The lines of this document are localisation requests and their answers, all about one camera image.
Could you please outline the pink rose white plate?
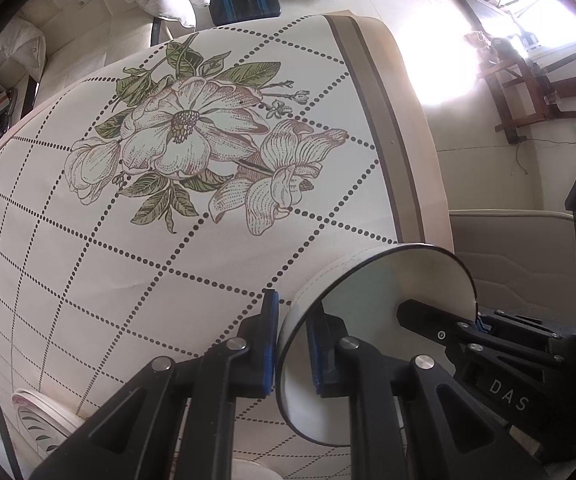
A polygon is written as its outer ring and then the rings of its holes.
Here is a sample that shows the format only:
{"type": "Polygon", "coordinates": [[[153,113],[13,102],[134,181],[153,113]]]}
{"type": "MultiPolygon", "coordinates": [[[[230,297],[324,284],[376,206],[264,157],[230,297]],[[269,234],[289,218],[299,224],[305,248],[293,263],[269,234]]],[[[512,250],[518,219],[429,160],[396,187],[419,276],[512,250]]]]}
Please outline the pink rose white plate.
{"type": "Polygon", "coordinates": [[[45,460],[84,422],[61,403],[38,391],[19,388],[11,395],[20,434],[45,460]]]}

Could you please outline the dark rim white bowl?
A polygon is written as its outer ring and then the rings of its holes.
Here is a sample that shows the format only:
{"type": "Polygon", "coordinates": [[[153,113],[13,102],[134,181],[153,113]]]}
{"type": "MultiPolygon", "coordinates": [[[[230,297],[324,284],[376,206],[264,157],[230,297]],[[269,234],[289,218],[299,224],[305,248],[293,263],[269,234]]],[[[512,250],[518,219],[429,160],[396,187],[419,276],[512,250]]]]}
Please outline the dark rim white bowl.
{"type": "Polygon", "coordinates": [[[452,252],[429,244],[364,249],[333,261],[297,291],[279,330],[276,400],[283,420],[301,438],[328,446],[350,443],[346,401],[322,398],[313,381],[306,320],[317,307],[342,318],[350,335],[384,356],[410,361],[427,354],[448,373],[455,370],[443,339],[418,335],[399,324],[396,314],[406,300],[464,322],[476,315],[469,271],[452,252]]]}

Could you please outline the blue leaf pattern plate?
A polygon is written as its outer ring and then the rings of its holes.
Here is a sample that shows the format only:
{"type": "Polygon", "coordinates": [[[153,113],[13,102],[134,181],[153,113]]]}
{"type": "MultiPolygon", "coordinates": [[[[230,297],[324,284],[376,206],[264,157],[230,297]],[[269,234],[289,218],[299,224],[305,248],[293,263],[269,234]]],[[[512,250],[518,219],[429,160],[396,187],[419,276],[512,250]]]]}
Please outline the blue leaf pattern plate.
{"type": "Polygon", "coordinates": [[[41,458],[52,454],[69,437],[68,428],[51,411],[19,405],[17,413],[23,433],[38,448],[41,458]]]}

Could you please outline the blue rim white bowl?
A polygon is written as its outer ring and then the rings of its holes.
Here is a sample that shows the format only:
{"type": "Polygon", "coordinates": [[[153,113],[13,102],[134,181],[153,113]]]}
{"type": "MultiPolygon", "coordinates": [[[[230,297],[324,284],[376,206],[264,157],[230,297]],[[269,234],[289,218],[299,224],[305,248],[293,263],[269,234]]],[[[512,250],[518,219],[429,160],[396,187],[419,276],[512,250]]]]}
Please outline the blue rim white bowl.
{"type": "Polygon", "coordinates": [[[231,480],[282,480],[282,476],[261,464],[251,460],[233,459],[231,480]]]}

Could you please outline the grey upholstered chair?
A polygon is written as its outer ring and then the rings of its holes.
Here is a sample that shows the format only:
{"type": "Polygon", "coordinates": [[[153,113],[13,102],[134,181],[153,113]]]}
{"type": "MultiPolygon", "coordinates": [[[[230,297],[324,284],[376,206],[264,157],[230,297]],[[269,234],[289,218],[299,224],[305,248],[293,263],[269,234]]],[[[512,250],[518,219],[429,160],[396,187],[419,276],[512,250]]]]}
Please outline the grey upholstered chair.
{"type": "Polygon", "coordinates": [[[461,209],[450,213],[457,257],[478,305],[562,325],[576,324],[576,243],[564,212],[461,209]]]}

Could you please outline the patterned diamond tablecloth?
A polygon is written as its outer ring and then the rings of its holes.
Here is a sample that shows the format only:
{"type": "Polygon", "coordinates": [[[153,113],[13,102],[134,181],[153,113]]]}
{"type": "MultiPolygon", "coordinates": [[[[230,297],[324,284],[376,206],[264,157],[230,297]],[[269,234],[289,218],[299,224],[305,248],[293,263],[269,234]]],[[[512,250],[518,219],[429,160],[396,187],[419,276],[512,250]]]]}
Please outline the patterned diamond tablecloth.
{"type": "Polygon", "coordinates": [[[195,32],[69,84],[0,140],[0,407],[92,416],[277,290],[399,243],[452,246],[440,163],[388,26],[347,12],[195,32]]]}

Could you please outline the dark wooden chair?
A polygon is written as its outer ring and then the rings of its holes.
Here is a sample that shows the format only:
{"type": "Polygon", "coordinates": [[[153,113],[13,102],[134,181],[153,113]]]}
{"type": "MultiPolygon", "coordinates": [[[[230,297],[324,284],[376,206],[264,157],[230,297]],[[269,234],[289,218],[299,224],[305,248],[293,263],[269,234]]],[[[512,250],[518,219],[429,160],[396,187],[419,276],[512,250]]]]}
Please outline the dark wooden chair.
{"type": "Polygon", "coordinates": [[[576,100],[576,75],[560,80],[550,78],[552,73],[576,63],[576,52],[541,66],[529,58],[523,58],[507,39],[476,30],[470,32],[468,41],[478,50],[482,60],[480,78],[492,95],[500,119],[495,130],[504,133],[508,144],[519,145],[527,141],[527,137],[519,133],[521,128],[541,122],[576,119],[576,110],[560,107],[563,101],[576,100]],[[506,91],[518,86],[527,90],[534,112],[516,118],[512,115],[506,91]]]}

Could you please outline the cream padded chair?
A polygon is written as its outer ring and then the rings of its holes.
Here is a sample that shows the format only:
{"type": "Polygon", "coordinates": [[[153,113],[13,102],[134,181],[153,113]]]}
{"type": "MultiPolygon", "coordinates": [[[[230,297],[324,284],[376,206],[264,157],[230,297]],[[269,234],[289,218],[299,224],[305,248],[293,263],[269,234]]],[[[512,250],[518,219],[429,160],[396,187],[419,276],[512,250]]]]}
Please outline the cream padded chair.
{"type": "Polygon", "coordinates": [[[0,32],[0,91],[34,79],[41,103],[149,48],[154,17],[125,0],[28,0],[0,32]]]}

